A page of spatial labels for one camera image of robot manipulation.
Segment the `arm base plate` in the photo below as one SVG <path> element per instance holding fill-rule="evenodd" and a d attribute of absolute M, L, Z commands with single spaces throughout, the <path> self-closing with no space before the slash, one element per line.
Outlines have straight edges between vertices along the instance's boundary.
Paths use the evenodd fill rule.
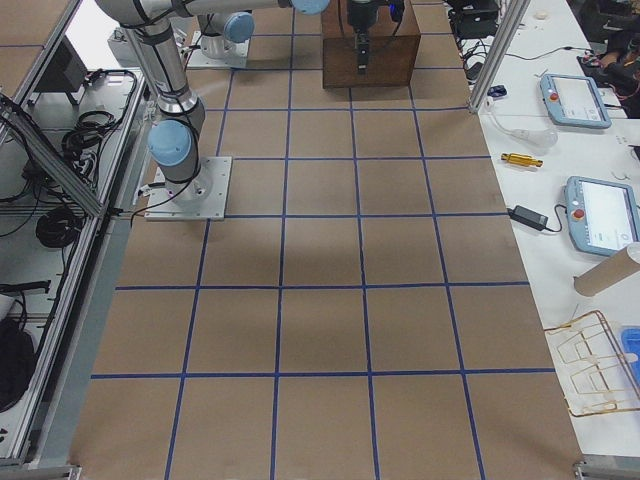
<path fill-rule="evenodd" d="M 201 36 L 196 30 L 187 54 L 188 69 L 244 69 L 250 41 L 234 43 L 224 36 Z"/>
<path fill-rule="evenodd" d="M 163 185 L 149 194 L 151 207 L 144 211 L 149 221 L 196 221 L 225 218 L 226 202 L 232 169 L 232 158 L 201 157 L 200 173 L 185 191 L 170 200 L 181 186 L 164 185 L 164 175 L 156 168 L 154 182 Z"/>

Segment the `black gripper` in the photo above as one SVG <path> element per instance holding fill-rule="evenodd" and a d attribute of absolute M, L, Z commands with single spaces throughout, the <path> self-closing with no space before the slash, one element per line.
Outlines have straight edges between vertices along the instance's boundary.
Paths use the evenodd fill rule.
<path fill-rule="evenodd" d="M 375 0 L 348 0 L 347 22 L 355 33 L 357 73 L 365 75 L 369 64 L 370 38 L 368 30 L 378 21 L 380 3 Z"/>

